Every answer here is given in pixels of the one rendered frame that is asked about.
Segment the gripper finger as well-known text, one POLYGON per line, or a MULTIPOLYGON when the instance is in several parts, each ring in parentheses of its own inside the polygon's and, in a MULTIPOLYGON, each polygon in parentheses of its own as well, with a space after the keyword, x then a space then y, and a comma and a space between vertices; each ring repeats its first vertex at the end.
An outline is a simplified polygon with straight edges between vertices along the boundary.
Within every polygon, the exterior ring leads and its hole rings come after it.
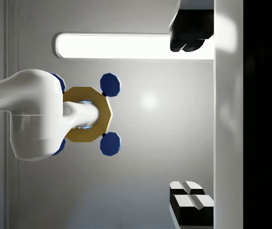
POLYGON ((193 52, 213 34, 213 10, 178 10, 170 26, 170 50, 193 52))
POLYGON ((170 213, 176 229, 213 229, 214 201, 192 181, 170 183, 170 213))

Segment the drone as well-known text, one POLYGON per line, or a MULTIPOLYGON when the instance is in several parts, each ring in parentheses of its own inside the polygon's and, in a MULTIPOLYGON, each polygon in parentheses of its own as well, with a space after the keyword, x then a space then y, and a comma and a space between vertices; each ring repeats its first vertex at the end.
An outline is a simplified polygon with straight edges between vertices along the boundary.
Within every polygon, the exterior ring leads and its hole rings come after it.
POLYGON ((121 148, 121 137, 115 132, 107 132, 113 116, 109 97, 121 91, 121 81, 106 73, 100 79, 102 93, 92 87, 72 87, 67 92, 64 80, 53 73, 61 85, 64 102, 64 116, 72 117, 71 127, 64 139, 72 142, 92 142, 102 137, 100 150, 106 156, 117 154, 121 148))

